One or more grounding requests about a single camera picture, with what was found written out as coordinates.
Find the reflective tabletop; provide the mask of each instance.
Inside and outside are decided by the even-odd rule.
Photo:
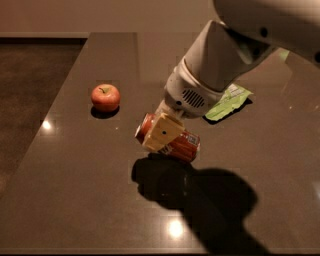
[[[192,164],[134,138],[197,34],[93,33],[0,200],[1,253],[320,253],[320,72],[283,49]],[[100,83],[121,93],[92,108]]]

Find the soda can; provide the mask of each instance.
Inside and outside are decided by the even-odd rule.
[[[144,137],[152,127],[155,114],[147,113],[139,127],[135,137],[142,144]],[[158,152],[186,163],[191,163],[200,151],[200,137],[184,130],[179,137],[165,145]]]

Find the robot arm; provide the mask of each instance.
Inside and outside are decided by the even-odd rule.
[[[320,67],[319,0],[214,0],[209,21],[170,75],[143,146],[158,151],[179,136],[183,118],[201,117],[241,74],[277,47]]]

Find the red apple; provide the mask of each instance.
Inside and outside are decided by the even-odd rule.
[[[101,84],[95,87],[91,93],[93,106],[101,112],[112,112],[120,104],[120,93],[111,84]]]

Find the gray carpet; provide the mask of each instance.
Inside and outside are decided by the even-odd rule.
[[[0,40],[0,198],[84,41]]]

